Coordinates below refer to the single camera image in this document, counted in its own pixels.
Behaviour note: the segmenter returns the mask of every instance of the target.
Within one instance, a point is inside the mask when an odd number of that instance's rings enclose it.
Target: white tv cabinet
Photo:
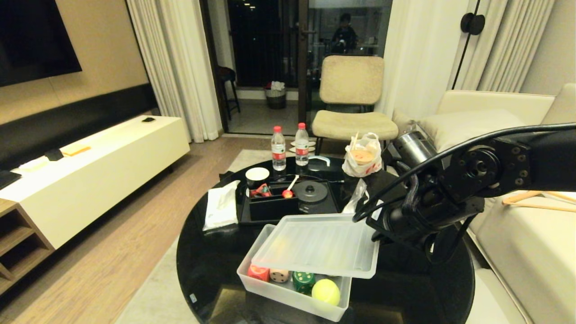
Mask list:
[[[59,248],[190,150],[181,118],[150,116],[155,120],[143,123],[146,117],[79,140],[91,147],[85,152],[21,171],[0,199],[18,203],[51,248]]]

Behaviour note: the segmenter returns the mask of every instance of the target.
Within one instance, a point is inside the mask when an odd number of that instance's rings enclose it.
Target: yellow ball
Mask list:
[[[330,279],[318,280],[312,287],[312,298],[337,306],[340,302],[340,289]]]

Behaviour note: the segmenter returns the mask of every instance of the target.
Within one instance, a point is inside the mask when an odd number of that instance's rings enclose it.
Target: rug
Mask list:
[[[237,172],[270,159],[268,150],[242,150],[229,171]],[[178,238],[130,300],[116,324],[198,323],[184,300],[176,273]]]

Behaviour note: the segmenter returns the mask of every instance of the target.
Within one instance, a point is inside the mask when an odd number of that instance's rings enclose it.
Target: water bottle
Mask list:
[[[274,170],[282,171],[286,168],[286,141],[282,135],[282,127],[274,126],[272,135],[272,166]]]
[[[296,164],[308,165],[308,132],[306,131],[306,124],[299,123],[298,131],[296,132]]]

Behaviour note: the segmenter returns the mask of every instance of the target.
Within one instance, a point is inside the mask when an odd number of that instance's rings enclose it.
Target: wooden hanger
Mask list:
[[[573,208],[568,208],[568,207],[558,207],[558,206],[544,206],[544,205],[526,204],[524,202],[519,202],[519,201],[522,201],[524,199],[534,197],[534,196],[537,196],[537,195],[543,194],[543,193],[546,193],[546,194],[549,194],[549,195],[552,195],[554,197],[558,197],[558,198],[561,198],[561,199],[564,199],[564,200],[567,200],[570,202],[576,202],[576,199],[574,199],[572,197],[568,197],[568,196],[563,195],[563,194],[556,193],[554,191],[528,191],[528,192],[523,193],[523,194],[517,194],[515,196],[507,197],[504,200],[502,200],[502,204],[503,205],[523,206],[523,207],[532,207],[532,208],[561,210],[563,212],[576,213],[576,206],[574,206]]]

